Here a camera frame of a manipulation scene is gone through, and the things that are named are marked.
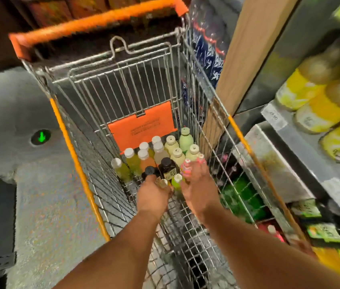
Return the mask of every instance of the person's right arm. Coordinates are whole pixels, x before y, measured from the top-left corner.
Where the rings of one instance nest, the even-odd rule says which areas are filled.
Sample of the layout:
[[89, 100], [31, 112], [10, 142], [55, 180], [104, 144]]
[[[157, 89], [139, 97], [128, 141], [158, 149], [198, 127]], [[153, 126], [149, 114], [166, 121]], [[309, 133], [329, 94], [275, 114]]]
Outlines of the person's right arm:
[[236, 218], [222, 207], [206, 165], [193, 164], [186, 202], [226, 256], [242, 289], [340, 289], [340, 275], [314, 258]]

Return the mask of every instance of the cart handle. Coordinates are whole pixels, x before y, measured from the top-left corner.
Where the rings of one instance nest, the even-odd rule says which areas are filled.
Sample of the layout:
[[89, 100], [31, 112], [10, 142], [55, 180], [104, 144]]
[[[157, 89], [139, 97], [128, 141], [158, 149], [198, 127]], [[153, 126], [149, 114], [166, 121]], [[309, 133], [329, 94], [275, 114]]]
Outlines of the cart handle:
[[178, 16], [188, 12], [188, 8], [182, 0], [153, 0], [27, 33], [10, 33], [9, 39], [17, 57], [30, 61], [29, 50], [38, 43], [49, 42], [79, 32], [88, 32], [98, 27], [105, 27], [115, 21], [128, 20], [131, 17], [138, 17], [163, 8], [174, 8]]

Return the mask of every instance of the white bottle cap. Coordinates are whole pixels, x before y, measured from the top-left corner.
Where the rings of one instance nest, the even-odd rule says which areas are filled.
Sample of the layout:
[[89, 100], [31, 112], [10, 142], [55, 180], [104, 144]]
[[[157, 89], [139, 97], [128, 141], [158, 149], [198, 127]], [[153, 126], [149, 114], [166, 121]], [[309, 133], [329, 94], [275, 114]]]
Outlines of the white bottle cap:
[[177, 141], [173, 135], [167, 136], [166, 142], [168, 145], [174, 145]]
[[164, 150], [164, 146], [163, 146], [163, 143], [162, 142], [156, 142], [154, 143], [154, 151], [155, 152], [161, 152]]
[[190, 129], [188, 127], [184, 127], [181, 129], [181, 134], [183, 136], [187, 136], [187, 135], [190, 135]]
[[111, 160], [111, 166], [113, 169], [120, 168], [122, 166], [122, 160], [120, 160], [119, 158], [114, 158], [113, 160]]
[[173, 156], [175, 157], [175, 158], [179, 158], [179, 157], [181, 157], [182, 156], [182, 149], [181, 148], [175, 148], [174, 150], [173, 150]]
[[145, 160], [148, 158], [148, 152], [147, 150], [139, 150], [138, 151], [138, 157], [141, 159], [141, 160]]
[[177, 173], [176, 175], [174, 175], [174, 180], [176, 183], [180, 183], [182, 181], [182, 175]]
[[161, 179], [161, 181], [159, 182], [159, 186], [161, 188], [165, 188], [168, 186], [168, 182], [167, 182], [167, 179]]
[[277, 234], [277, 230], [274, 227], [274, 225], [268, 225], [268, 231], [270, 234], [273, 234], [273, 235]]
[[191, 144], [189, 151], [190, 151], [191, 154], [194, 154], [194, 155], [198, 154], [198, 152], [199, 152], [198, 145], [197, 144]]
[[147, 142], [142, 142], [140, 143], [139, 145], [139, 149], [140, 150], [148, 150], [149, 146], [148, 146], [148, 143]]
[[153, 145], [156, 143], [156, 142], [161, 142], [162, 143], [162, 139], [160, 136], [154, 136], [152, 139], [151, 139], [151, 142], [153, 143]]
[[124, 151], [124, 155], [125, 155], [125, 157], [127, 157], [127, 158], [133, 157], [134, 154], [135, 154], [135, 152], [134, 152], [134, 149], [133, 149], [133, 148], [127, 148], [127, 149]]

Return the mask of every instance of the shopping cart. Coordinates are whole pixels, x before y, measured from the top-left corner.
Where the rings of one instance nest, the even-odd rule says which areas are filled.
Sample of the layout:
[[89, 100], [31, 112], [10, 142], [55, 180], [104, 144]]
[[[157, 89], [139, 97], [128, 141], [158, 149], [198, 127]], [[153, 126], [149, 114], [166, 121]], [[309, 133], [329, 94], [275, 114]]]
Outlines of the shopping cart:
[[[128, 45], [115, 36], [106, 52], [61, 65], [30, 63], [31, 48], [37, 43], [165, 7], [174, 8], [182, 21], [182, 26], [170, 33]], [[251, 210], [250, 202], [258, 195], [246, 198], [242, 193], [254, 186], [265, 203], [259, 210], [278, 220], [288, 241], [296, 237], [304, 240], [198, 63], [188, 44], [188, 24], [187, 7], [181, 0], [155, 0], [30, 33], [11, 34], [10, 39], [18, 57], [50, 99], [106, 241], [136, 214], [135, 195], [141, 182], [138, 177], [128, 184], [120, 182], [110, 161], [115, 157], [124, 160], [121, 151], [136, 148], [154, 135], [171, 133], [179, 138], [183, 126], [190, 128], [215, 180], [235, 191], [230, 197], [222, 193], [224, 206], [239, 211], [238, 216], [257, 226], [257, 211]], [[227, 171], [231, 158], [237, 160], [234, 168], [242, 170], [235, 181]], [[236, 182], [243, 178], [248, 183], [238, 190]], [[227, 262], [208, 231], [182, 196], [174, 195], [157, 228], [144, 288], [235, 286]]]

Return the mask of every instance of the person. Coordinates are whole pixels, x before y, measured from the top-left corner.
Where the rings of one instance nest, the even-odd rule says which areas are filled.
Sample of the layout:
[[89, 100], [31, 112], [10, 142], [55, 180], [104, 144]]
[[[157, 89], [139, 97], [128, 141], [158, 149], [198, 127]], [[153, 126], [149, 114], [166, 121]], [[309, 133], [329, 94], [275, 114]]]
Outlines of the person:
[[[193, 163], [190, 184], [182, 183], [187, 205], [206, 226], [241, 289], [340, 289], [340, 275], [313, 257], [236, 218], [220, 203], [208, 167]], [[136, 288], [143, 286], [156, 227], [171, 189], [150, 175], [137, 194], [137, 214], [64, 277], [55, 289]]]

